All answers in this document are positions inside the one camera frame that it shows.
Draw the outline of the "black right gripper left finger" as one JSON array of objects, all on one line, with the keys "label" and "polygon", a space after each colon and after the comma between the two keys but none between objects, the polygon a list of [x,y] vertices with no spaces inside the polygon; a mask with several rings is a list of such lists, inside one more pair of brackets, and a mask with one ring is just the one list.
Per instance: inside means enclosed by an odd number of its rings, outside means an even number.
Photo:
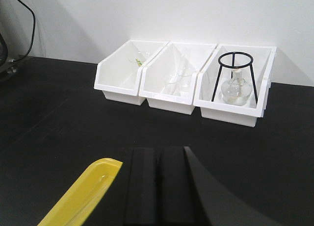
[{"label": "black right gripper left finger", "polygon": [[184,147],[134,148],[124,225],[207,226]]}]

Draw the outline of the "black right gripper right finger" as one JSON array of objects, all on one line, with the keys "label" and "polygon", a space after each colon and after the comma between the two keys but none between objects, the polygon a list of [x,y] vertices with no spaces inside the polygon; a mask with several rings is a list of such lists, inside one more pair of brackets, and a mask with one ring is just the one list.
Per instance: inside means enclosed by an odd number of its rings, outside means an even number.
[{"label": "black right gripper right finger", "polygon": [[281,226],[231,193],[205,168],[190,147],[183,148],[198,226]]}]

